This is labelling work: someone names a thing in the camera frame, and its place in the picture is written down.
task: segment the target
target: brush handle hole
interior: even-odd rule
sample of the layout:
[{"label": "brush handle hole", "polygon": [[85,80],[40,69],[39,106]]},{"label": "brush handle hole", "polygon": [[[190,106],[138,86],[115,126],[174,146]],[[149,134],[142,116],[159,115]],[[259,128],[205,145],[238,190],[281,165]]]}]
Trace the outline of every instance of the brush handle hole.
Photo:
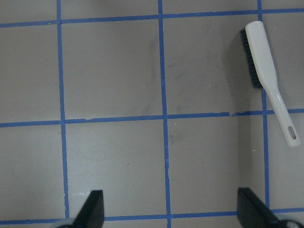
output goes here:
[{"label": "brush handle hole", "polygon": [[296,135],[295,135],[294,128],[292,126],[288,127],[288,132],[289,132],[290,136],[295,140],[296,139]]}]

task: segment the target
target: grid line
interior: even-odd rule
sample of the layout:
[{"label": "grid line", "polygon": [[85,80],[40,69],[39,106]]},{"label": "grid line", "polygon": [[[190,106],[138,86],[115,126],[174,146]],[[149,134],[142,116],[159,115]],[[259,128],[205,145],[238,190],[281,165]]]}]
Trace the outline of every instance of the grid line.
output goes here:
[{"label": "grid line", "polygon": [[[304,113],[303,108],[288,109],[290,114]],[[267,115],[273,115],[273,110],[267,110]],[[187,119],[187,118],[205,118],[205,117],[223,117],[223,116],[244,116],[244,115],[263,115],[263,111],[244,111],[230,114],[222,113],[190,113],[190,114],[167,114],[167,119]],[[119,117],[101,117],[93,119],[66,119],[66,124],[83,124],[83,123],[103,123],[103,122],[125,122],[125,121],[141,121],[141,120],[162,120],[163,115],[142,115],[142,116],[119,116]],[[40,125],[60,125],[60,120],[46,121],[25,121],[25,122],[9,122],[0,123],[1,127],[20,127],[20,126],[40,126]]]},{"label": "grid line", "polygon": [[[162,15],[162,0],[158,0],[158,14]],[[161,68],[161,102],[163,115],[163,144],[165,159],[165,191],[166,191],[166,211],[167,228],[171,228],[171,198],[170,198],[170,179],[169,179],[169,138],[168,138],[168,116],[167,116],[167,97],[166,97],[166,79],[165,79],[165,56],[164,56],[164,35],[163,18],[158,20],[159,26],[159,44],[160,44],[160,68]]]},{"label": "grid line", "polygon": [[[61,18],[61,0],[57,0],[57,19]],[[62,166],[63,166],[63,185],[65,200],[65,217],[70,217],[68,203],[68,184],[67,184],[67,139],[66,139],[66,115],[64,103],[64,82],[63,82],[63,59],[62,59],[62,33],[61,24],[57,24],[57,43],[58,43],[58,69],[59,69],[59,97],[60,97],[60,121],[61,121],[61,143],[62,143]]]},{"label": "grid line", "polygon": [[[304,212],[304,208],[286,208],[286,209],[272,209],[273,213],[294,213]],[[186,213],[186,214],[172,214],[172,219],[181,218],[205,218],[205,217],[221,217],[221,216],[236,216],[236,211],[222,211],[222,212],[203,212],[203,213]],[[127,221],[127,220],[150,220],[150,219],[167,219],[168,215],[134,215],[134,216],[113,216],[105,217],[105,221]],[[25,224],[42,224],[42,223],[54,223],[61,220],[55,219],[26,219],[26,220],[6,220],[0,221],[1,225],[25,225]]]},{"label": "grid line", "polygon": [[23,26],[42,26],[53,24],[75,24],[90,22],[109,22],[109,21],[128,21],[128,20],[149,20],[149,19],[169,19],[169,18],[191,18],[191,17],[216,17],[231,15],[250,15],[250,14],[277,14],[277,13],[302,13],[304,8],[295,9],[261,9],[261,10],[233,10],[233,11],[211,11],[211,12],[191,12],[191,13],[170,13],[170,14],[152,14],[123,17],[101,17],[101,18],[77,18],[77,19],[57,19],[44,21],[27,21],[16,23],[0,23],[0,28],[23,27]]},{"label": "grid line", "polygon": [[[258,20],[263,22],[262,0],[257,0]],[[264,185],[265,185],[265,204],[270,207],[269,190],[269,155],[268,155],[268,123],[267,123],[267,98],[264,88],[262,91],[262,109],[263,109],[263,141],[264,141]]]}]

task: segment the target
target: white brush handle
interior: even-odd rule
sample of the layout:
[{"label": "white brush handle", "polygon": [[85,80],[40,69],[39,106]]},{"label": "white brush handle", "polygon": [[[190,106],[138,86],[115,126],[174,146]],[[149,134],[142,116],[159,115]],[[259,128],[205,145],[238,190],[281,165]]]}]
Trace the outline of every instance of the white brush handle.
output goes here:
[{"label": "white brush handle", "polygon": [[298,134],[277,87],[276,69],[264,25],[261,21],[253,21],[245,29],[258,79],[267,92],[286,142],[291,147],[298,146]]},{"label": "white brush handle", "polygon": [[283,102],[279,90],[267,93],[268,98],[274,108],[275,115],[281,126],[283,135],[290,147],[296,147],[300,144],[299,136],[295,130],[295,126],[290,119],[289,113]]}]

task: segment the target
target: floor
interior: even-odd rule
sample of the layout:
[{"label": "floor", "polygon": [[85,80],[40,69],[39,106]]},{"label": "floor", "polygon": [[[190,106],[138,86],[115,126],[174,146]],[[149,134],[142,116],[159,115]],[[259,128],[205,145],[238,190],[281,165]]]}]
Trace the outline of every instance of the floor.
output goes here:
[{"label": "floor", "polygon": [[[254,20],[299,147],[251,85]],[[105,228],[236,228],[240,186],[304,222],[303,0],[0,0],[0,41],[0,228],[95,189]]]}]

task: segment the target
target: brush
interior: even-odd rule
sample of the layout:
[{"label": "brush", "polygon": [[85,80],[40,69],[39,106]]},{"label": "brush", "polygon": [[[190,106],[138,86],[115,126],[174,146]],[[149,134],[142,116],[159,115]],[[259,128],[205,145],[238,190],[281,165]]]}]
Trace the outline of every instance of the brush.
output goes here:
[{"label": "brush", "polygon": [[298,134],[277,86],[276,69],[263,23],[253,21],[247,24],[241,36],[253,86],[266,90],[287,144],[290,147],[298,146]]}]

